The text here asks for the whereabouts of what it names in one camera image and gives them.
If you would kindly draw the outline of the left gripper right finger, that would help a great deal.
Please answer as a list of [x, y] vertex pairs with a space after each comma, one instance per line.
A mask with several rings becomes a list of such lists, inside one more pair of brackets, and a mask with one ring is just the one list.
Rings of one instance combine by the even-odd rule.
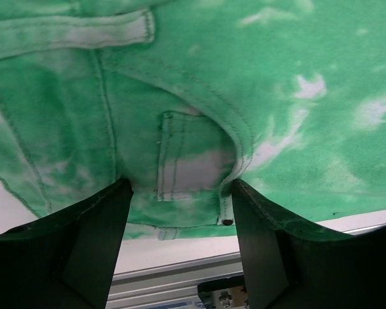
[[386, 226], [338, 232], [232, 184], [251, 308], [386, 308]]

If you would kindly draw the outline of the green tie-dye trousers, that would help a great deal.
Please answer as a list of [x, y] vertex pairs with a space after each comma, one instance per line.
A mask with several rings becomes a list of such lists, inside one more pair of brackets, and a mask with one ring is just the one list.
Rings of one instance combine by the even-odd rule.
[[0, 1], [0, 182], [36, 217], [127, 178], [127, 239], [232, 236], [230, 186], [386, 210], [386, 1]]

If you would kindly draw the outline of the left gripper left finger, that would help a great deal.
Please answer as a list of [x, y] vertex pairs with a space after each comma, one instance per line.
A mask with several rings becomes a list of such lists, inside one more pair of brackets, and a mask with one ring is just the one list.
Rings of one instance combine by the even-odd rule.
[[0, 308], [104, 308], [132, 196], [120, 179], [0, 234]]

